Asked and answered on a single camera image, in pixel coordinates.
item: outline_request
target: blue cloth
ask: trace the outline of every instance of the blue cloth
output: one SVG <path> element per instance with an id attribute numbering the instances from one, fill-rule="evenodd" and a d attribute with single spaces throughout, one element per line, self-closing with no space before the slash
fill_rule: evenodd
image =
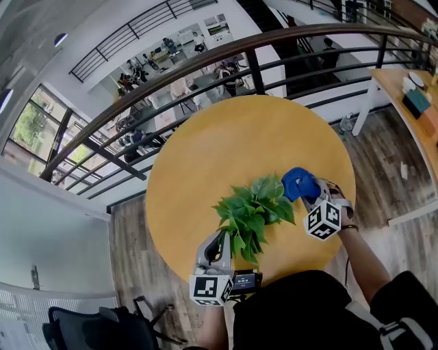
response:
<path id="1" fill-rule="evenodd" d="M 317 186 L 313 179 L 315 176 L 301 167 L 295 167 L 289 170 L 281 179 L 285 187 L 285 196 L 291 202 L 299 197 L 308 197 L 316 199 L 321 194 L 321 188 Z"/>

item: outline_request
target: potted plant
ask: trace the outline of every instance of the potted plant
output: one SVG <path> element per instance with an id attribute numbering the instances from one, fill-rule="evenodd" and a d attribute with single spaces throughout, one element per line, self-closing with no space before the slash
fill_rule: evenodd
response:
<path id="1" fill-rule="evenodd" d="M 279 224 L 281 220 L 294 222 L 291 202 L 283 195 L 284 186 L 277 175 L 255 180 L 251 187 L 234 187 L 234 196 L 222 197 L 215 205 L 221 217 L 219 226 L 228 220 L 228 225 L 219 230 L 230 234 L 231 251 L 257 264 L 256 254 L 263 253 L 260 243 L 267 243 L 265 225 Z"/>

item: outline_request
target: ceiling light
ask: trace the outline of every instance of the ceiling light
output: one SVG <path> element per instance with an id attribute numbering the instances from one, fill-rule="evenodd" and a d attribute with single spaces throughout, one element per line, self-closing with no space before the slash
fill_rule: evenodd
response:
<path id="1" fill-rule="evenodd" d="M 13 89 L 4 89 L 0 92 L 0 113 L 6 108 L 13 92 Z"/>
<path id="2" fill-rule="evenodd" d="M 55 47 L 58 47 L 61 44 L 61 42 L 63 42 L 64 39 L 67 38 L 67 35 L 68 34 L 65 33 L 58 34 L 55 38 Z"/>

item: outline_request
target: forearm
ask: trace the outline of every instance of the forearm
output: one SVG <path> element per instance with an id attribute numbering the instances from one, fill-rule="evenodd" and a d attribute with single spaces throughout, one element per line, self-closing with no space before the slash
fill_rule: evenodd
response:
<path id="1" fill-rule="evenodd" d="M 354 228 L 341 230 L 338 235 L 347 250 L 356 281 L 370 304 L 374 294 L 391 281 L 388 271 Z"/>
<path id="2" fill-rule="evenodd" d="M 198 345 L 208 350 L 228 349 L 228 331 L 224 308 L 218 306 L 206 306 L 205 308 L 204 323 Z"/>

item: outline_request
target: table top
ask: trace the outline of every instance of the table top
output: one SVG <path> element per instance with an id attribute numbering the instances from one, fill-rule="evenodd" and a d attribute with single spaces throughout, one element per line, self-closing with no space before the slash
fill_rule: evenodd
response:
<path id="1" fill-rule="evenodd" d="M 377 80 L 378 85 L 386 91 L 393 106 L 406 123 L 414 137 L 417 146 L 420 149 L 426 164 L 429 167 L 429 172 L 432 180 L 435 183 L 435 188 L 438 188 L 438 148 L 437 135 L 429 136 L 421 126 L 421 124 L 414 118 L 412 113 L 403 104 L 404 93 L 402 91 L 403 78 L 407 77 L 409 72 L 415 72 L 424 82 L 427 88 L 431 85 L 432 76 L 425 70 L 408 70 L 408 69 L 373 69 L 372 76 Z M 432 105 L 438 108 L 438 86 L 432 87 L 428 90 L 432 96 Z"/>
<path id="2" fill-rule="evenodd" d="M 158 252 L 183 280 L 193 272 L 196 250 L 220 218 L 212 208 L 269 174 L 303 167 L 337 183 L 355 203 L 355 174 L 336 132 L 298 103 L 273 96 L 243 96 L 216 103 L 182 124 L 154 162 L 146 193 L 146 215 Z M 305 233 L 301 199 L 293 203 L 296 226 L 265 226 L 269 245 L 257 255 L 263 282 L 323 269 L 338 251 L 335 235 L 319 241 Z M 236 269 L 255 268 L 241 257 Z"/>

